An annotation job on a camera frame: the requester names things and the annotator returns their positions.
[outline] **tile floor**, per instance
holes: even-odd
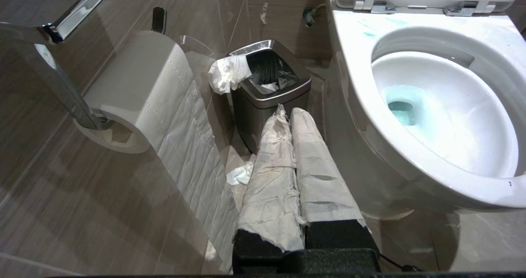
[[[328,61],[300,60],[314,76],[308,110],[323,134],[321,88]],[[235,131],[227,172],[250,157]],[[233,187],[239,208],[245,186]],[[526,271],[526,212],[440,214],[415,211],[397,221],[367,218],[380,252],[400,265],[425,271]],[[380,259],[383,272],[399,269]]]

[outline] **toilet bowl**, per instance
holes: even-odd
[[[362,212],[525,208],[526,44],[511,20],[327,6],[325,139]]]

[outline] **tissue paper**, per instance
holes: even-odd
[[[256,233],[283,252],[304,248],[290,125],[283,105],[261,134],[259,152],[239,213],[239,229]]]
[[[209,72],[210,86],[217,94],[230,93],[239,82],[252,75],[245,55],[235,55],[216,60]]]
[[[301,215],[309,222],[365,220],[340,175],[312,116],[301,108],[291,115]]]
[[[152,147],[228,270],[238,212],[181,48],[160,33],[132,35],[85,100],[115,123],[104,131],[79,130],[115,151]]]

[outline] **toilet seat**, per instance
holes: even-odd
[[[494,59],[510,69],[509,76],[514,75],[510,85],[500,86],[501,94],[510,94],[510,103],[516,102],[514,115],[521,115],[517,108],[522,108],[526,115],[526,104],[520,104],[518,92],[526,93],[526,44],[507,16],[490,15],[484,17],[449,17],[443,14],[369,14],[354,12],[348,9],[332,11],[334,25],[343,53],[351,83],[342,82],[341,87],[347,110],[351,111],[350,96],[356,96],[357,102],[365,112],[370,125],[382,136],[382,140],[369,136],[370,131],[359,125],[360,117],[353,117],[357,127],[362,130],[362,137],[371,145],[381,158],[389,162],[388,152],[384,144],[389,144],[407,162],[418,168],[423,174],[434,179],[456,194],[496,207],[525,208],[526,207],[526,175],[511,178],[483,177],[468,172],[447,162],[439,155],[420,143],[392,115],[376,87],[371,63],[374,58],[385,50],[387,44],[391,50],[408,51],[408,45],[403,41],[397,46],[397,41],[404,34],[428,37],[429,43],[434,43],[436,53],[441,53],[440,44],[447,46],[447,41],[436,40],[437,37],[448,39],[453,44],[468,50],[466,55],[481,57],[483,53],[494,53]],[[462,57],[462,51],[456,51]],[[479,68],[487,76],[492,72]],[[512,119],[526,121],[520,116]],[[516,130],[519,135],[522,129]],[[519,145],[525,146],[525,141],[519,138]],[[395,163],[389,163],[397,169]]]

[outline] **trash can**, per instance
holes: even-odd
[[[311,75],[285,46],[265,40],[235,50],[246,55],[252,76],[232,91],[235,124],[252,153],[257,153],[267,119],[282,104],[291,117],[293,108],[307,109]]]

